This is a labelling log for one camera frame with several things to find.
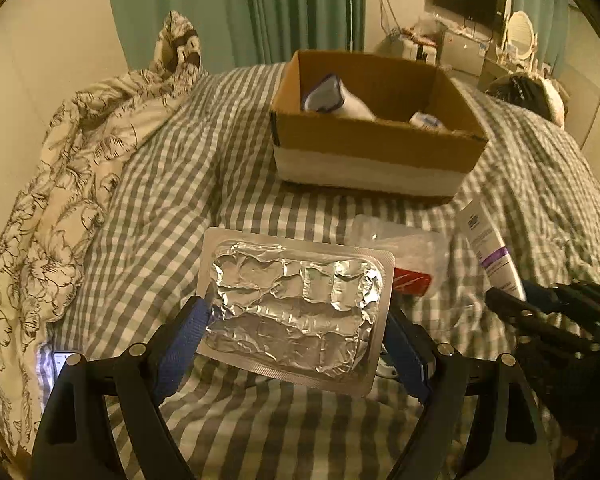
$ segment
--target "white mirror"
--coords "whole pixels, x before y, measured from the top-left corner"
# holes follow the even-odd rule
[[[534,46],[534,26],[525,12],[514,12],[507,23],[507,41],[516,47],[518,59],[531,56]]]

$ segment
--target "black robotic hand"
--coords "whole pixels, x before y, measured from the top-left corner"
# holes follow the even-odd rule
[[[486,304],[517,330],[514,355],[540,401],[577,442],[561,462],[559,480],[600,478],[600,285],[575,282],[544,288],[524,282],[527,302],[496,288]],[[560,312],[588,336],[549,325],[543,314]]]

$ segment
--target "phone screen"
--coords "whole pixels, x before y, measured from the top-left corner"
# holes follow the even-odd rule
[[[60,370],[64,366],[64,362],[73,352],[54,352],[54,367],[56,369],[56,379],[60,375]]]

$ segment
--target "hanging cord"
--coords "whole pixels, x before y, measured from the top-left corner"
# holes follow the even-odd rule
[[[395,17],[394,9],[391,6],[391,2],[389,0],[379,0],[379,2],[380,2],[380,26],[382,27],[382,30],[384,30],[384,33],[388,37],[389,36],[400,36],[400,34],[402,33],[402,27],[398,23],[398,19]],[[391,16],[394,18],[394,23],[395,23],[394,28],[389,28],[388,25],[387,26],[384,25],[384,19],[386,17],[386,9],[384,7],[385,3],[389,7]]]

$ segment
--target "silver foil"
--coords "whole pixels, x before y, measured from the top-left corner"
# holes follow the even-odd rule
[[[382,275],[364,258],[338,258],[244,241],[218,245],[205,343],[342,380],[365,357]]]

